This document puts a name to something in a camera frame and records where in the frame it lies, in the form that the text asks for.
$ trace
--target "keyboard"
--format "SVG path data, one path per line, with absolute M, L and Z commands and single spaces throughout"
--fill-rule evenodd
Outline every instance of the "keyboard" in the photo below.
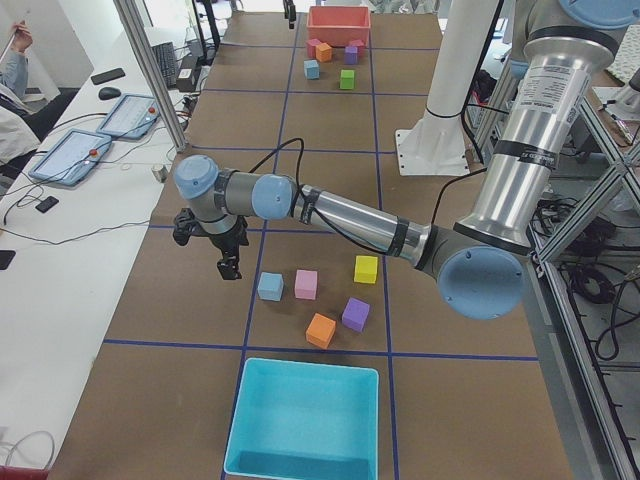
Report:
M 160 67 L 160 73 L 162 73 L 167 87 L 175 87 L 178 75 L 178 62 L 176 61 L 173 43 L 161 43 L 159 45 L 154 45 L 151 49 L 153 50 L 153 54 L 156 56 L 158 66 Z

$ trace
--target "orange cube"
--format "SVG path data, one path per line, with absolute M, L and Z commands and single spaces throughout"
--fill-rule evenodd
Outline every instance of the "orange cube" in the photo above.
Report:
M 333 50 L 328 43 L 316 45 L 316 60 L 319 62 L 330 62 Z
M 334 333 L 336 333 L 336 322 L 316 313 L 307 328 L 307 342 L 326 350 Z

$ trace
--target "white desk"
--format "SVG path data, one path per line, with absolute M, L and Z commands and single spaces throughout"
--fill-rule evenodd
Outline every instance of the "white desk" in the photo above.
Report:
M 151 29 L 148 36 L 152 45 L 170 39 L 179 46 L 184 40 L 183 31 Z M 124 33 L 94 73 L 115 67 L 122 67 L 126 76 L 108 85 L 123 93 L 150 94 Z M 98 90 L 105 85 L 87 80 L 60 121 L 108 112 L 116 100 L 98 99 Z M 182 95 L 171 92 L 174 103 Z M 78 120 L 56 130 L 41 149 L 50 148 L 68 128 L 95 130 L 102 118 Z M 166 129 L 154 133 L 163 125 L 159 121 L 138 142 L 114 142 L 105 161 L 115 160 L 153 134 L 147 145 L 115 164 L 98 165 L 76 187 L 45 185 L 42 198 L 53 195 L 60 203 L 44 215 L 34 205 L 14 208 L 4 228 L 59 241 L 101 227 L 148 220 L 162 190 L 151 165 L 169 163 L 167 152 L 172 147 Z M 20 176 L 9 193 L 28 184 Z M 2 199 L 0 217 L 25 191 Z M 1 441 L 15 443 L 30 432 L 46 430 L 56 440 L 57 454 L 145 232 L 145 226 L 132 226 L 61 246 L 0 232 L 0 249 L 17 252 L 9 269 L 0 271 L 0 434 L 7 427 Z M 39 468 L 49 457 L 50 445 L 38 436 L 20 450 L 28 458 L 14 455 L 12 465 Z M 0 450 L 1 463 L 3 454 Z

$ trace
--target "hand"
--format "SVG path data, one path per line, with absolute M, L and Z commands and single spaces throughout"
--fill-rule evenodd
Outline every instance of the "hand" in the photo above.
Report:
M 11 50 L 18 53 L 24 53 L 27 48 L 33 43 L 31 32 L 27 28 L 24 20 L 20 23 L 14 23 L 11 29 L 15 29 L 15 37 L 11 43 Z

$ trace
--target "block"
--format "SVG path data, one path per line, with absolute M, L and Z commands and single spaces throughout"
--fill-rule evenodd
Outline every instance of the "block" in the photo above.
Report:
M 318 272 L 315 270 L 298 270 L 296 272 L 296 298 L 315 300 L 318 290 Z
M 353 90 L 356 87 L 356 71 L 340 71 L 340 90 Z
M 284 279 L 279 273 L 262 272 L 258 282 L 258 296 L 262 300 L 279 302 L 282 298 Z
M 320 64 L 317 60 L 304 61 L 304 76 L 308 80 L 317 80 L 320 78 Z
M 336 333 L 336 321 L 316 313 L 307 328 L 307 342 L 326 350 Z
M 358 56 L 360 58 L 364 57 L 364 54 L 366 52 L 366 47 L 365 47 L 364 42 L 362 40 L 351 40 L 349 42 L 349 46 L 350 47 L 356 47 L 358 49 Z
M 358 64 L 358 47 L 345 47 L 344 63 L 347 65 Z
M 376 283 L 378 278 L 378 257 L 356 255 L 356 270 L 353 281 L 357 283 Z
M 347 306 L 342 312 L 342 324 L 356 332 L 362 332 L 367 322 L 371 305 L 357 298 L 349 298 Z
M 316 60 L 319 62 L 330 62 L 333 49 L 328 43 L 316 45 Z
M 322 42 L 317 38 L 310 38 L 307 40 L 307 57 L 316 58 L 316 47 Z

